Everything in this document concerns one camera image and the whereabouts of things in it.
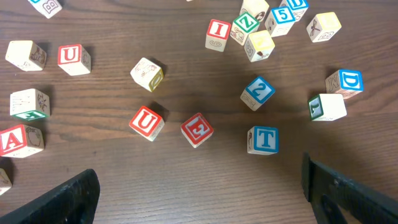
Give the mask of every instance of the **brown wood surface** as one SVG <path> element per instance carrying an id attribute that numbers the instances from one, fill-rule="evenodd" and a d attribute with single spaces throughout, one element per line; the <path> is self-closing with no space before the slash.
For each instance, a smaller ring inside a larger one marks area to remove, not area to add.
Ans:
<path id="1" fill-rule="evenodd" d="M 398 2 L 308 1 L 304 18 L 274 38 L 270 58 L 250 63 L 231 38 L 224 53 L 205 48 L 210 20 L 232 22 L 242 0 L 63 0 L 51 19 L 26 0 L 0 0 L 0 52 L 11 40 L 33 40 L 48 53 L 43 72 L 0 59 L 0 129 L 29 124 L 46 142 L 26 159 L 0 158 L 13 182 L 0 216 L 93 168 L 101 184 L 95 223 L 316 223 L 300 186 L 304 151 L 398 200 Z M 311 43 L 306 26 L 330 11 L 343 28 Z M 58 67 L 67 44 L 88 50 L 91 74 Z M 129 74 L 141 57 L 167 66 L 153 93 Z M 365 91 L 346 100 L 347 117 L 310 122 L 307 100 L 339 68 L 362 71 Z M 276 93 L 252 112 L 239 96 L 257 75 Z M 28 88 L 50 96 L 49 119 L 9 116 L 9 95 Z M 142 105 L 166 117 L 155 142 L 128 126 Z M 180 125 L 197 112 L 215 133 L 194 149 Z M 279 129 L 278 154 L 247 154 L 254 125 Z"/>

